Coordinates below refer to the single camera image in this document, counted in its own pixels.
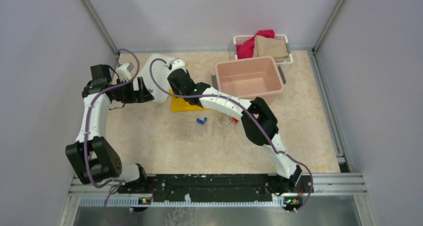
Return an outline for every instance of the gray wall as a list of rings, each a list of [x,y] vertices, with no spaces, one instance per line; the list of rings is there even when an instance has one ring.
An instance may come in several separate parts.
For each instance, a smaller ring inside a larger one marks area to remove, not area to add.
[[[318,54],[381,225],[421,225],[423,0],[348,0]]]
[[[111,63],[79,0],[0,0],[0,225],[57,225],[89,66]]]
[[[91,0],[118,47],[227,49],[235,35],[272,28],[312,47],[337,0]]]

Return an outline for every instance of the red cloth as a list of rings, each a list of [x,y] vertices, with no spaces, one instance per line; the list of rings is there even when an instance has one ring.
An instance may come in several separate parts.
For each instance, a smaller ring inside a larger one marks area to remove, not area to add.
[[[244,44],[236,45],[238,59],[252,58],[254,53],[254,38],[256,35],[261,35],[266,38],[275,38],[275,32],[273,30],[259,30],[252,38],[244,42]]]

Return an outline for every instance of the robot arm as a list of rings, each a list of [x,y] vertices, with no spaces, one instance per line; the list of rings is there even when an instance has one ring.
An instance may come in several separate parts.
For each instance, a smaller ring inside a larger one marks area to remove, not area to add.
[[[105,139],[105,129],[107,113],[112,100],[122,103],[143,103],[147,101],[163,103],[166,100],[168,95],[161,91],[150,77],[150,68],[148,66],[156,58],[164,59],[167,62],[164,65],[162,62],[157,61],[152,67],[152,73],[156,76],[155,80],[162,88],[172,88],[178,95],[219,95],[235,100],[251,114],[258,115],[256,118],[257,121],[264,128],[276,149],[278,151],[286,151],[278,133],[276,126],[277,120],[263,99],[259,97],[252,101],[239,99],[219,92],[208,84],[202,82],[195,84],[190,78],[185,68],[185,63],[182,60],[153,54],[131,84],[108,91],[101,95],[94,103],[89,121],[88,151],[90,154],[95,152],[97,156],[97,158],[89,161],[95,182],[119,176],[122,178],[126,172],[139,172],[138,176],[128,176],[129,178],[126,178],[127,182],[137,177],[138,181],[141,179],[141,181],[146,182],[146,173],[140,165],[128,164],[124,165],[125,167],[122,165],[118,154]],[[134,66],[130,63],[125,63],[118,67],[117,73],[121,77],[118,83],[129,80],[131,77],[130,72],[133,69]],[[89,183],[82,151],[87,110],[91,107],[90,103],[95,95],[101,90],[112,86],[108,66],[92,66],[91,74],[93,80],[82,92],[85,110],[81,130],[76,138],[76,142],[66,147],[66,155],[83,184]],[[239,124],[242,124],[243,127],[241,128],[244,130],[243,133],[245,133],[246,137],[254,144],[265,148],[276,166],[277,174],[283,177],[290,185],[296,186],[302,174],[300,167],[286,155],[276,154],[254,122],[238,105],[224,99],[224,97],[184,99],[192,105],[195,104],[203,108],[214,109],[239,120]]]

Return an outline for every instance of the marble floor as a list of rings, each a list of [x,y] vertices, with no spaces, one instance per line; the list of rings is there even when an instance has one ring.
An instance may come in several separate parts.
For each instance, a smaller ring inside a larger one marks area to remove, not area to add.
[[[164,53],[186,62],[194,82],[211,83],[214,66],[232,52]],[[150,53],[139,53],[141,65]],[[270,104],[289,154],[314,173],[340,172],[313,71],[306,51],[294,51],[294,63],[284,72],[285,90]],[[132,61],[128,54],[120,62]],[[112,107],[120,106],[114,102]],[[235,125],[220,123],[212,110],[171,112],[163,104],[127,104],[109,111],[106,138],[123,162],[139,163],[149,174],[275,173],[259,146],[245,142]],[[202,126],[196,118],[207,117]]]

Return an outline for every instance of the purple cable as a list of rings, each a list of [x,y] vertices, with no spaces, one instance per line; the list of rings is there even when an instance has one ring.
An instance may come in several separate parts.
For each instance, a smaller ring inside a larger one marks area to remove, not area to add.
[[[123,182],[119,183],[118,185],[114,185],[110,187],[109,195],[107,195],[106,200],[104,201],[104,216],[106,217],[107,222],[115,226],[125,225],[135,218],[135,213],[133,211],[132,211],[132,216],[122,223],[115,223],[110,220],[109,216],[107,216],[107,202],[109,201],[110,196],[114,195],[118,191],[118,188],[122,185],[123,185]]]
[[[87,117],[86,117],[86,119],[85,119],[85,134],[84,134],[84,160],[85,160],[85,167],[86,167],[86,170],[87,170],[87,175],[88,175],[88,178],[89,178],[89,180],[90,180],[90,182],[91,182],[91,184],[94,186],[94,187],[96,187],[96,188],[102,188],[102,187],[104,187],[104,186],[106,186],[108,183],[110,183],[110,182],[112,182],[112,181],[117,181],[117,182],[119,182],[119,181],[122,181],[122,180],[114,180],[114,179],[109,179],[109,180],[107,180],[105,183],[103,183],[102,185],[98,185],[95,181],[94,181],[94,178],[92,177],[92,174],[91,174],[91,169],[90,169],[90,165],[89,165],[89,163],[88,163],[88,131],[89,131],[89,129],[90,129],[90,116],[91,116],[91,111],[92,111],[92,108],[94,107],[94,104],[95,104],[95,101],[102,95],[102,94],[104,94],[104,93],[106,93],[107,91],[109,91],[109,90],[113,90],[113,89],[116,89],[116,88],[119,88],[119,87],[122,87],[122,86],[124,86],[124,85],[127,85],[127,84],[129,84],[129,83],[131,83],[132,81],[134,81],[134,79],[137,77],[137,75],[138,75],[138,72],[140,71],[140,61],[138,60],[138,58],[136,57],[136,55],[133,53],[133,52],[131,52],[130,50],[127,50],[127,49],[119,49],[119,50],[117,50],[117,52],[116,52],[116,54],[118,54],[119,52],[121,52],[121,51],[125,51],[125,52],[127,52],[127,53],[129,53],[129,54],[131,54],[134,58],[135,58],[135,60],[136,60],[136,62],[137,62],[137,71],[135,72],[135,75],[130,79],[130,80],[128,80],[128,81],[125,81],[125,82],[123,82],[123,83],[120,83],[120,84],[117,84],[117,85],[114,85],[114,86],[111,86],[111,87],[108,87],[108,88],[106,88],[106,89],[104,89],[104,90],[102,90],[102,91],[100,91],[95,97],[94,97],[94,99],[91,101],[91,103],[90,103],[90,107],[88,108],[88,111],[87,111]]]
[[[157,83],[157,81],[154,79],[154,76],[153,76],[153,64],[154,64],[154,62],[156,62],[156,61],[162,61],[164,64],[166,64],[166,61],[165,60],[163,60],[163,59],[160,59],[160,58],[157,58],[157,59],[154,59],[154,60],[152,60],[151,61],[151,63],[150,63],[150,77],[151,77],[151,79],[153,80],[153,82],[154,82],[154,84],[161,90],[161,91],[163,91],[164,93],[166,93],[166,94],[168,94],[168,95],[170,95],[170,96],[173,96],[173,97],[181,97],[181,98],[201,98],[201,97],[218,97],[218,98],[222,98],[222,99],[226,99],[226,100],[228,100],[228,101],[230,101],[230,102],[232,102],[233,104],[235,104],[235,105],[237,105],[237,106],[239,106],[252,120],[253,120],[253,122],[255,123],[255,125],[258,127],[258,129],[260,130],[260,132],[263,134],[263,136],[266,138],[266,140],[269,142],[269,145],[272,147],[272,149],[273,149],[273,151],[276,153],[276,154],[284,154],[284,155],[286,155],[286,157],[288,157],[290,160],[292,160],[294,163],[296,163],[296,164],[299,164],[299,165],[302,165],[307,171],[308,171],[308,173],[310,174],[310,182],[311,182],[311,187],[310,187],[310,191],[309,191],[309,193],[308,193],[308,195],[307,195],[307,197],[305,198],[305,200],[304,200],[304,203],[303,203],[303,205],[301,205],[296,211],[290,211],[290,212],[293,212],[293,213],[296,213],[296,212],[299,212],[302,208],[303,208],[303,206],[304,205],[306,205],[306,203],[308,202],[308,200],[309,200],[309,198],[310,198],[310,195],[311,195],[311,193],[313,192],[313,175],[311,174],[311,171],[310,171],[310,169],[304,164],[304,163],[302,163],[302,162],[300,162],[300,161],[298,161],[298,160],[296,160],[296,159],[294,159],[292,156],[290,156],[289,154],[287,154],[287,153],[285,153],[284,151],[282,151],[282,150],[280,150],[280,151],[278,151],[277,149],[276,149],[276,147],[273,145],[273,143],[272,143],[272,140],[269,138],[269,136],[266,134],[266,132],[264,131],[264,129],[263,129],[263,127],[257,122],[257,120],[256,120],[256,118],[245,108],[245,107],[243,107],[241,104],[239,104],[238,102],[236,102],[235,100],[233,100],[233,99],[231,99],[230,97],[226,97],[226,96],[222,96],[222,95],[176,95],[176,94],[172,94],[172,93],[170,93],[170,92],[168,92],[168,91],[166,91],[166,90],[164,90],[158,83]]]
[[[87,117],[86,117],[86,119],[85,119],[85,134],[84,134],[84,160],[85,160],[85,167],[86,167],[86,170],[87,170],[87,175],[88,175],[88,179],[90,180],[90,182],[91,182],[91,184],[94,186],[94,187],[96,187],[96,188],[102,188],[102,187],[104,187],[104,186],[106,186],[108,183],[110,183],[110,182],[119,182],[119,184],[117,184],[117,185],[115,185],[115,186],[112,186],[111,188],[110,188],[110,191],[109,191],[109,195],[107,196],[107,198],[106,198],[106,200],[104,201],[104,216],[105,216],[105,218],[106,218],[106,220],[110,223],[110,224],[112,224],[112,225],[116,225],[116,226],[121,226],[121,225],[125,225],[125,224],[127,224],[129,221],[131,221],[131,220],[133,220],[134,219],[134,217],[135,216],[132,216],[132,217],[130,217],[128,220],[126,220],[125,222],[123,222],[123,223],[119,223],[119,224],[117,224],[117,223],[115,223],[115,222],[113,222],[113,221],[111,221],[110,219],[109,219],[109,217],[107,216],[107,202],[109,201],[109,198],[110,198],[110,196],[112,195],[112,194],[114,194],[114,193],[116,193],[116,191],[118,190],[118,188],[120,187],[120,186],[122,186],[124,183],[125,183],[125,180],[120,180],[120,179],[109,179],[109,180],[107,180],[105,183],[103,183],[102,185],[98,185],[95,181],[94,181],[94,178],[92,177],[92,174],[91,174],[91,169],[90,169],[90,166],[89,166],[89,162],[88,162],[88,133],[89,133],[89,128],[90,128],[90,116],[91,116],[91,111],[92,111],[92,108],[94,107],[94,104],[95,104],[95,101],[102,95],[102,94],[104,94],[104,93],[106,93],[107,91],[109,91],[109,90],[113,90],[113,89],[116,89],[116,88],[119,88],[119,87],[122,87],[122,86],[124,86],[124,85],[127,85],[127,84],[129,84],[129,83],[131,83],[132,81],[134,81],[134,79],[137,77],[137,75],[138,75],[138,72],[140,71],[140,61],[138,60],[138,58],[136,57],[136,55],[133,53],[133,52],[131,52],[130,50],[127,50],[127,49],[119,49],[119,50],[117,50],[117,52],[116,52],[116,54],[118,54],[119,52],[121,52],[121,51],[125,51],[125,52],[127,52],[127,53],[129,53],[129,54],[131,54],[134,58],[135,58],[135,60],[136,60],[136,62],[137,62],[137,71],[135,72],[135,75],[130,79],[130,80],[128,80],[128,81],[125,81],[125,82],[123,82],[123,83],[120,83],[120,84],[117,84],[117,85],[114,85],[114,86],[111,86],[111,87],[108,87],[108,88],[106,88],[106,89],[104,89],[104,90],[102,90],[102,91],[100,91],[94,98],[93,98],[93,100],[91,101],[91,103],[90,103],[90,107],[88,108],[88,110],[87,110]]]

